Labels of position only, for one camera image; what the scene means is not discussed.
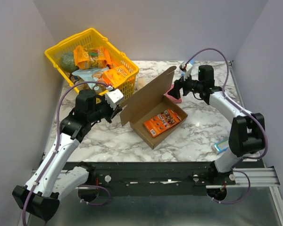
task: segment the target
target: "marble surface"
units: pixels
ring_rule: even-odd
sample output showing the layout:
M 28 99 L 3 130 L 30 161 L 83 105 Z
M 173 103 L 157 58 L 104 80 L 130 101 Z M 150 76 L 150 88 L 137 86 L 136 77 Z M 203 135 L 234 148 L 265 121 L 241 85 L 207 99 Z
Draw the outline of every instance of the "marble surface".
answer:
M 181 61 L 135 61 L 140 69 L 137 77 L 148 83 L 170 66 L 177 66 L 174 80 L 181 75 Z M 223 85 L 226 76 L 224 62 L 196 62 L 192 74 L 197 78 L 198 66 L 210 64 L 215 70 L 215 84 Z M 64 82 L 62 93 L 69 88 Z M 230 97 L 239 100 L 233 80 L 226 86 Z M 64 99 L 60 118 L 65 118 L 75 104 L 77 93 L 72 90 Z M 204 101 L 192 94 L 183 97 L 179 106 L 188 114 L 187 120 L 158 147 L 152 150 L 131 128 L 129 123 L 121 127 L 119 115 L 111 124 L 103 120 L 96 124 L 84 138 L 68 161 L 213 161 L 218 158 L 211 146 L 227 138 L 230 123 L 225 117 Z M 54 121 L 46 147 L 48 152 L 56 137 L 57 123 Z

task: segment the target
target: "gray wall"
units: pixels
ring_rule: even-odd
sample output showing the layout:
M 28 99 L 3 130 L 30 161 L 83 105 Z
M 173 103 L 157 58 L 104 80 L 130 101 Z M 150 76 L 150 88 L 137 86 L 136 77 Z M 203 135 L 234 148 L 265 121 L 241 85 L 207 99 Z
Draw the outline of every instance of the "gray wall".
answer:
M 0 0 L 0 226 L 17 224 L 12 190 L 46 145 L 62 82 L 44 56 L 52 45 L 31 0 Z
M 269 0 L 234 60 L 233 69 L 248 109 L 264 114 L 269 151 L 283 197 L 283 0 Z
M 133 60 L 234 59 L 267 0 L 34 0 L 54 41 L 95 27 Z M 198 59 L 221 59 L 203 53 Z

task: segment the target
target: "orange snack bag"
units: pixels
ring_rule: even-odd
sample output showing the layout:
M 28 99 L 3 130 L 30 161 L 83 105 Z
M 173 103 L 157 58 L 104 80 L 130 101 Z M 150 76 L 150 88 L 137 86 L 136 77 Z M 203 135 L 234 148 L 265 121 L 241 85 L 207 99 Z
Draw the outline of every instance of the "orange snack bag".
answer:
M 111 68 L 115 68 L 115 67 L 117 67 L 117 63 L 115 61 L 111 60 L 111 67 L 110 67 L 110 69 Z
M 156 137 L 165 132 L 167 129 L 178 124 L 181 120 L 182 119 L 178 116 L 178 114 L 171 109 L 167 109 L 150 120 L 145 121 L 144 125 L 152 137 Z
M 122 65 L 103 72 L 102 79 L 107 83 L 107 85 L 118 87 L 120 84 L 126 81 L 129 75 L 130 73 L 127 68 Z
M 74 49 L 75 65 L 80 69 L 90 69 L 92 67 L 104 68 L 111 65 L 109 52 L 104 47 L 85 49 L 77 46 Z

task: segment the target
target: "yellow plastic basket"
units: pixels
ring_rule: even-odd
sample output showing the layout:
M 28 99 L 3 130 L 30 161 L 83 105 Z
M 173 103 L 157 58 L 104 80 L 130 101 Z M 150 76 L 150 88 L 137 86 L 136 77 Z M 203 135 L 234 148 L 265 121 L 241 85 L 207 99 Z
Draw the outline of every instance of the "yellow plastic basket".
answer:
M 61 56 L 66 52 L 72 52 L 78 45 L 86 48 L 96 48 L 99 46 L 104 46 L 110 54 L 111 60 L 116 64 L 116 66 L 124 65 L 128 71 L 131 73 L 125 82 L 120 84 L 118 88 L 125 98 L 130 97 L 134 92 L 136 75 L 139 72 L 139 68 L 128 58 L 126 54 L 120 52 L 115 48 L 106 37 L 102 36 L 94 28 L 87 29 L 81 33 L 70 36 L 69 38 L 59 42 L 57 45 L 47 49 L 45 51 L 46 57 L 53 63 L 53 66 L 61 73 L 61 75 L 66 79 L 69 85 L 72 87 L 74 84 L 69 79 L 69 73 L 62 70 L 59 65 Z

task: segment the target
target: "open cardboard box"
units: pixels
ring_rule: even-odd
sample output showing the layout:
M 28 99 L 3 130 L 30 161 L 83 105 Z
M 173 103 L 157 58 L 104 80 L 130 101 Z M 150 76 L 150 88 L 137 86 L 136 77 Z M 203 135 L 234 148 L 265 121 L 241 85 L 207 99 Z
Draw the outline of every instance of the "open cardboard box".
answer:
M 161 75 L 149 82 L 121 104 L 122 107 L 125 107 L 120 113 L 122 126 L 130 122 L 131 128 L 152 149 L 159 145 L 188 117 L 183 109 L 164 95 L 172 85 L 175 69 L 176 66 L 169 67 L 166 71 L 161 73 Z M 144 126 L 144 122 L 169 108 L 175 111 L 181 117 L 182 121 L 153 138 Z

